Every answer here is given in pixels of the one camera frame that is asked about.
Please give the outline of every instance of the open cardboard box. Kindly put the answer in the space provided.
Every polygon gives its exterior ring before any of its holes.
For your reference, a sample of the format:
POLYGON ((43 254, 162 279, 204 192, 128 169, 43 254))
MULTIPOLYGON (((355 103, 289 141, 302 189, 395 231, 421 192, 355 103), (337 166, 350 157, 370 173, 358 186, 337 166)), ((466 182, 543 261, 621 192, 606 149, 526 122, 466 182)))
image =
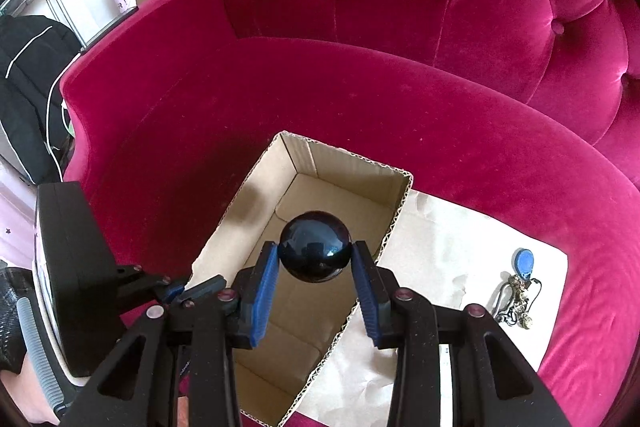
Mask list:
MULTIPOLYGON (((189 286, 217 274, 230 284, 255 264, 265 241, 277 242, 285 224, 308 210, 337 216, 377 258, 411 185, 406 171, 281 132, 193 263, 189 286)), ((281 266, 265 338, 257 349, 235 351, 242 411, 264 425, 282 425, 331 355, 355 302, 350 266, 321 284, 297 280, 281 266)))

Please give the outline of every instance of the crumpled paper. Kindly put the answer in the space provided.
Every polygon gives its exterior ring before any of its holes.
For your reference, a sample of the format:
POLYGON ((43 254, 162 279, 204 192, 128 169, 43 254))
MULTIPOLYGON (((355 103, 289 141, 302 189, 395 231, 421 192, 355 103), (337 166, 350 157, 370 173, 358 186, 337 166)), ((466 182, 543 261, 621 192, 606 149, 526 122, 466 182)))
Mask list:
MULTIPOLYGON (((518 248, 533 252, 533 277, 543 282, 543 290, 530 313, 532 329, 502 327, 538 370, 558 315, 568 267, 566 255, 557 248, 492 217, 411 190, 378 265, 393 270, 401 286, 435 305, 462 309, 475 302, 491 312, 500 286, 514 273, 518 248)), ((297 411, 329 427, 385 427, 396 360, 395 350, 373 347, 357 308, 297 411)), ((440 424, 449 427, 448 346, 440 346, 440 374, 440 424)))

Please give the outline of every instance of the black ball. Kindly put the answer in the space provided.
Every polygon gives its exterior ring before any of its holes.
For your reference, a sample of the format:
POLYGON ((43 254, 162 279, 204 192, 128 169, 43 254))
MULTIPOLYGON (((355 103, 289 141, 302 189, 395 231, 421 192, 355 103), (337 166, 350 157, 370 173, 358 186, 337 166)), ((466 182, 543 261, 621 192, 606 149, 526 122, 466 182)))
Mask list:
POLYGON ((337 217, 327 212, 305 212, 287 223, 280 234, 278 257, 296 279, 325 282, 349 264, 351 237, 337 217))

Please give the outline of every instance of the screw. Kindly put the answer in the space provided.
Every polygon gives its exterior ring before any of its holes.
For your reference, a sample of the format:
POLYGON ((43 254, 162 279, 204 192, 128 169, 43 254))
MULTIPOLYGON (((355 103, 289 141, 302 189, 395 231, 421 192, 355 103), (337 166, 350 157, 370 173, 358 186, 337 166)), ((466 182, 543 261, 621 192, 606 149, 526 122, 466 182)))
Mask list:
POLYGON ((218 300, 222 302, 231 302, 238 297, 236 290, 232 288, 226 288, 218 292, 218 300))
POLYGON ((480 304, 469 304, 469 306, 466 307, 466 312, 472 317, 479 319, 480 317, 484 317, 486 310, 480 304))
POLYGON ((414 298, 414 292, 412 292, 409 288, 398 288, 394 293, 394 297, 399 301, 409 302, 414 298))
POLYGON ((164 315, 164 308, 162 308, 162 306, 159 306, 157 304, 155 306, 151 306, 151 308, 149 308, 146 311, 146 316, 149 317, 150 319, 159 319, 163 315, 164 315))

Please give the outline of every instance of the sofa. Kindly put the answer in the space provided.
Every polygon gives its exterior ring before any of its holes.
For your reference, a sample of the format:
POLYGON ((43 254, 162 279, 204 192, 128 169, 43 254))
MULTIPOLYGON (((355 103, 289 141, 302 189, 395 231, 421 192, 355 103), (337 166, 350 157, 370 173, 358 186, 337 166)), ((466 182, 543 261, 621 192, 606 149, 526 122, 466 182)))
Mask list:
POLYGON ((622 427, 640 396, 639 39, 634 0, 148 0, 62 80, 65 180, 117 261, 181 275, 278 131, 407 169, 567 254, 539 374, 575 427, 622 427))

